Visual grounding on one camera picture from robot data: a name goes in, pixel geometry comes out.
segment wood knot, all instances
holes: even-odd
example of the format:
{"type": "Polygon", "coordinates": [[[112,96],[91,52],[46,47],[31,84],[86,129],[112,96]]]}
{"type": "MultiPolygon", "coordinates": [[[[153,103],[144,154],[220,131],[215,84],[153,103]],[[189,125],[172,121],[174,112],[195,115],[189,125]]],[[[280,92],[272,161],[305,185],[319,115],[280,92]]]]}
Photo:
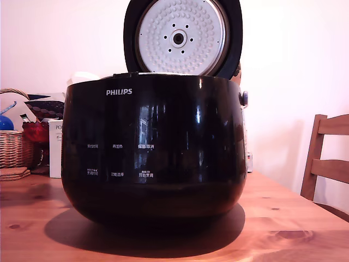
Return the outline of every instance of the wood knot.
{"type": "Polygon", "coordinates": [[[20,228],[20,225],[11,225],[9,226],[10,229],[17,229],[20,228]]]}
{"type": "Polygon", "coordinates": [[[314,233],[312,231],[279,231],[276,236],[281,237],[283,239],[311,239],[314,233]]]}

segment rice cooker lid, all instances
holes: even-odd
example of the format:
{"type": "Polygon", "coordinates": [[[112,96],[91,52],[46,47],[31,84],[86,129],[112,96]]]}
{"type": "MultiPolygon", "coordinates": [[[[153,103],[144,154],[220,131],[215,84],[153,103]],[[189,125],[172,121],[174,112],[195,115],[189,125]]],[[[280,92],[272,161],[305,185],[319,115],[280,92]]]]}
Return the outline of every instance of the rice cooker lid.
{"type": "Polygon", "coordinates": [[[242,30],[239,0],[131,0],[124,21],[128,71],[231,79],[242,30]]]}

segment philips logo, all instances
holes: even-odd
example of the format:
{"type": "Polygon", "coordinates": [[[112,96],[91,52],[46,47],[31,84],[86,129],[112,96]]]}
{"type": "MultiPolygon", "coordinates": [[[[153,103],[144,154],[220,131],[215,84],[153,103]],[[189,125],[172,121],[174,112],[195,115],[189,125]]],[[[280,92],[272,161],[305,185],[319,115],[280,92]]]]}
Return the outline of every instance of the philips logo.
{"type": "Polygon", "coordinates": [[[132,88],[131,89],[116,89],[116,90],[107,90],[107,96],[119,96],[123,94],[132,94],[132,88]]]}

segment red object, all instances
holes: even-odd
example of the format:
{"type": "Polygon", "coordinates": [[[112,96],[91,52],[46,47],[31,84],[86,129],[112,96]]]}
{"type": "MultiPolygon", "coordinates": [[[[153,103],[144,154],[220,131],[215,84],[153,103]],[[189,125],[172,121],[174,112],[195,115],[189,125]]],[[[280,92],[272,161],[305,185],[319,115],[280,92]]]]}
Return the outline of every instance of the red object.
{"type": "Polygon", "coordinates": [[[23,123],[23,134],[32,142],[48,143],[49,142],[49,124],[39,122],[23,123]]]}

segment wooden chair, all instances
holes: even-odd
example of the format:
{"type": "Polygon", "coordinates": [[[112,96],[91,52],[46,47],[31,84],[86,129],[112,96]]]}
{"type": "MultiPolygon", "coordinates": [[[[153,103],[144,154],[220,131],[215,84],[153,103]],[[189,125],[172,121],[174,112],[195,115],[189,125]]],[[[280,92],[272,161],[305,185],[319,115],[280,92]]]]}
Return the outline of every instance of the wooden chair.
{"type": "MultiPolygon", "coordinates": [[[[308,158],[300,195],[313,201],[317,176],[349,183],[349,162],[343,160],[320,160],[324,135],[349,135],[349,115],[327,118],[316,115],[312,129],[308,158]]],[[[336,216],[349,222],[349,215],[331,206],[318,204],[336,216]]]]}

